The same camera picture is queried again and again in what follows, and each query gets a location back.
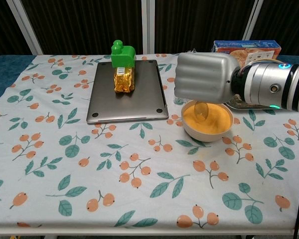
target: orange substance in bowl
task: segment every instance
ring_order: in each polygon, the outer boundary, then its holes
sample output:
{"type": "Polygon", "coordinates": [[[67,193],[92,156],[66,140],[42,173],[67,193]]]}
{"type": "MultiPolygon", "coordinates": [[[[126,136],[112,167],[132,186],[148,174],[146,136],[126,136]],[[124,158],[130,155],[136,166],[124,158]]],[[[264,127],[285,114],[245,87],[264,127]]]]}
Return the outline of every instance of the orange substance in bowl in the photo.
{"type": "Polygon", "coordinates": [[[199,120],[194,111],[195,105],[190,106],[184,111],[183,120],[198,132],[207,134],[218,134],[225,132],[230,128],[230,115],[219,105],[208,105],[208,115],[206,120],[199,120]]]}

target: snack box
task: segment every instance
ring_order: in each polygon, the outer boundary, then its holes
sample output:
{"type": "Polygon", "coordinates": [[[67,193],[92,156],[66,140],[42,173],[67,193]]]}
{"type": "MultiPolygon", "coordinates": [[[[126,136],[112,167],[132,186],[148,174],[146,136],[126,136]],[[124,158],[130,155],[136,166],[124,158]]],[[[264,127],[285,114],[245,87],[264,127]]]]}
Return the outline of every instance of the snack box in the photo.
{"type": "Polygon", "coordinates": [[[260,59],[276,59],[281,47],[274,40],[269,41],[214,41],[212,52],[227,53],[235,57],[243,67],[260,59]]]}

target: white bowl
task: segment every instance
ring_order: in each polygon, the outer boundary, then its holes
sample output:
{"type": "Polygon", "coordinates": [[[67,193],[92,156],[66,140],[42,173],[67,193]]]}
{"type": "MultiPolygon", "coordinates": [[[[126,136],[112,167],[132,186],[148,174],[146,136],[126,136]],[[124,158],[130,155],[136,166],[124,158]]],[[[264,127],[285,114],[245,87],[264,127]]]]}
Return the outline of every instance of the white bowl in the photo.
{"type": "Polygon", "coordinates": [[[195,129],[193,129],[192,127],[190,127],[187,122],[184,119],[184,112],[187,108],[189,108],[190,106],[193,106],[197,101],[190,101],[188,103],[186,103],[183,108],[181,109],[181,117],[183,119],[183,128],[184,130],[193,138],[199,140],[199,141],[203,141],[203,142],[213,142],[216,140],[221,139],[222,137],[224,137],[231,129],[231,127],[233,126],[234,123],[234,116],[233,113],[230,111],[229,108],[227,108],[224,104],[216,104],[218,106],[220,106],[221,108],[224,108],[227,113],[229,114],[230,117],[230,127],[229,129],[227,129],[226,131],[222,132],[222,133],[203,133],[203,132],[199,132],[195,129]]]}

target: gold foil package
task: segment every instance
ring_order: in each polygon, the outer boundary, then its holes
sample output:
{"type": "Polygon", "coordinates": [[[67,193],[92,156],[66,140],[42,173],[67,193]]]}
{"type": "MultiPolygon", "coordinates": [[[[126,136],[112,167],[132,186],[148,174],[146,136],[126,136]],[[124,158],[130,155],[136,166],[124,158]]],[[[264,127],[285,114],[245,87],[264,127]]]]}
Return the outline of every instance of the gold foil package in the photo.
{"type": "Polygon", "coordinates": [[[118,67],[114,69],[114,91],[129,93],[134,90],[134,67],[118,67]]]}

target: green toy block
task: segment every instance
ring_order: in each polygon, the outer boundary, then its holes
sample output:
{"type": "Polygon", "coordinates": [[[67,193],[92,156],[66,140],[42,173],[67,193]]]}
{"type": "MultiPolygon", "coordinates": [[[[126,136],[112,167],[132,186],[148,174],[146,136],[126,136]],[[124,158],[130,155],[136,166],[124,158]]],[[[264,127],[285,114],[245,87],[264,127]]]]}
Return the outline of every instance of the green toy block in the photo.
{"type": "Polygon", "coordinates": [[[112,67],[135,67],[135,49],[132,46],[123,46],[121,40],[115,40],[111,47],[112,67]]]}

